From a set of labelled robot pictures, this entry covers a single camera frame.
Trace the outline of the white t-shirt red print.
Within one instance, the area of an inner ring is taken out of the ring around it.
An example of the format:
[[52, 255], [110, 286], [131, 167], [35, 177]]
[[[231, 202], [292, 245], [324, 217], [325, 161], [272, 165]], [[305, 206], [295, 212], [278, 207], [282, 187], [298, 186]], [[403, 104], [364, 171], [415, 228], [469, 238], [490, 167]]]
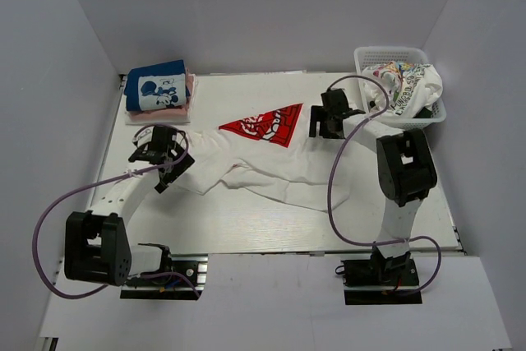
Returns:
[[290, 206], [325, 212], [350, 196], [352, 168], [328, 187], [340, 141], [311, 138], [308, 104], [290, 104], [221, 126], [187, 133], [195, 163], [175, 182], [204, 195], [217, 184], [246, 189]]

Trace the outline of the white cartoon print t-shirt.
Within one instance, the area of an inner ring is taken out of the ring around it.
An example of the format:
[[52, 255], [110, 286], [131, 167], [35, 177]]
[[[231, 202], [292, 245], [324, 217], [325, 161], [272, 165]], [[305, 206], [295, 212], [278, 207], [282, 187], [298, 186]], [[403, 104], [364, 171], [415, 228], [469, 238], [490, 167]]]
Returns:
[[442, 79], [429, 63], [391, 61], [365, 67], [361, 74], [384, 87], [387, 117], [416, 118], [424, 109], [431, 111], [443, 93]]

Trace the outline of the dark green t-shirt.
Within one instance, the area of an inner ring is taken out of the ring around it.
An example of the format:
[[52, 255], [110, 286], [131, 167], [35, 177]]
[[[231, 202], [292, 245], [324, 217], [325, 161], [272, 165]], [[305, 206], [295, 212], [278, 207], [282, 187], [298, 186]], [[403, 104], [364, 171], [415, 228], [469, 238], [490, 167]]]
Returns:
[[414, 117], [415, 120], [421, 120], [422, 122], [432, 120], [434, 113], [432, 110], [424, 108]]

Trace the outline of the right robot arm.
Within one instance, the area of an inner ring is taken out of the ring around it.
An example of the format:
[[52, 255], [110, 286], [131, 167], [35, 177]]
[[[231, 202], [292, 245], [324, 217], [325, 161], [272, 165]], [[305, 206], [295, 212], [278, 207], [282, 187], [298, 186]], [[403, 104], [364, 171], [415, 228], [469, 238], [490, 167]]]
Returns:
[[385, 196], [381, 230], [371, 246], [372, 277], [390, 284], [408, 264], [409, 239], [416, 214], [437, 175], [422, 130], [403, 131], [371, 120], [349, 107], [343, 90], [327, 90], [311, 107], [310, 137], [354, 140], [376, 155], [378, 179]]

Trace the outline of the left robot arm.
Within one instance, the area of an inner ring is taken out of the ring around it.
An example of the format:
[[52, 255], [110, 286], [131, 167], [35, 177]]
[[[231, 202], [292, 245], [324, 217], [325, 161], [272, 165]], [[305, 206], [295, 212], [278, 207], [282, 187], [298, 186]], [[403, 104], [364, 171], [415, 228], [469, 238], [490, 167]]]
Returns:
[[85, 212], [69, 215], [65, 230], [65, 276], [96, 284], [121, 286], [147, 275], [155, 284], [173, 277], [169, 248], [155, 243], [131, 245], [127, 224], [151, 192], [163, 193], [195, 160], [184, 131], [168, 125], [141, 129], [125, 172]]

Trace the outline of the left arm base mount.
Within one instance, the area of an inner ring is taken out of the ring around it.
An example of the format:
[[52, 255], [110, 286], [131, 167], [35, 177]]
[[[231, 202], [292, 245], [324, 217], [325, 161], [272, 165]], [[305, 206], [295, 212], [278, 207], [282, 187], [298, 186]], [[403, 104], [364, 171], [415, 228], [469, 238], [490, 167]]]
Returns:
[[123, 300], [197, 301], [204, 291], [208, 256], [171, 256], [159, 271], [166, 275], [130, 278], [120, 291]]

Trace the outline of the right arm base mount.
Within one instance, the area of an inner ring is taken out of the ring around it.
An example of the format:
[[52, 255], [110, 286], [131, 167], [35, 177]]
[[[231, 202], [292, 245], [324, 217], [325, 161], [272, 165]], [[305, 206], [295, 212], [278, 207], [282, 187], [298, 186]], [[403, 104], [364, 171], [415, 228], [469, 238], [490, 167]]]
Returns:
[[341, 261], [335, 274], [343, 280], [348, 306], [422, 304], [418, 272], [409, 252], [384, 258], [374, 249], [367, 259]]

